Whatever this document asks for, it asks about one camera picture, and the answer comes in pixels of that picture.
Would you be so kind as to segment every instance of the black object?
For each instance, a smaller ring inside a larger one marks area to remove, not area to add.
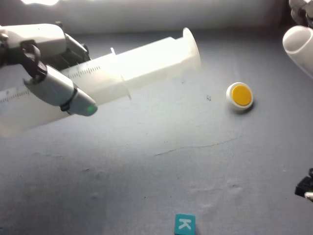
[[[306,192],[313,192],[313,168],[309,170],[309,176],[304,177],[295,187],[295,195],[305,197]]]

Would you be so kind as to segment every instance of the teal cube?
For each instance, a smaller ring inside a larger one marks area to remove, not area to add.
[[[175,229],[176,235],[195,235],[196,217],[192,214],[176,214]]]

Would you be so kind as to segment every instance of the round button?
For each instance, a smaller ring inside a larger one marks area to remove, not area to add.
[[[236,82],[228,87],[227,101],[237,110],[246,110],[253,104],[253,94],[250,87],[242,82]]]

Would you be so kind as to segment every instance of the green light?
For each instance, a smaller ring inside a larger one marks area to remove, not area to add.
[[[90,106],[87,108],[87,112],[90,113],[90,114],[92,114],[92,113],[96,112],[97,109],[98,109],[97,106],[94,105],[94,104],[92,104],[92,105],[90,105]]]

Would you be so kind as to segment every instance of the table surface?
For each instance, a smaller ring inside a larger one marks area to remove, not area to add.
[[[75,37],[93,58],[181,32]],[[278,30],[194,33],[202,71],[133,90],[96,115],[0,139],[0,235],[307,235],[313,204],[294,195],[313,166],[313,80]],[[2,70],[1,88],[21,83]],[[226,89],[247,83],[250,112]]]

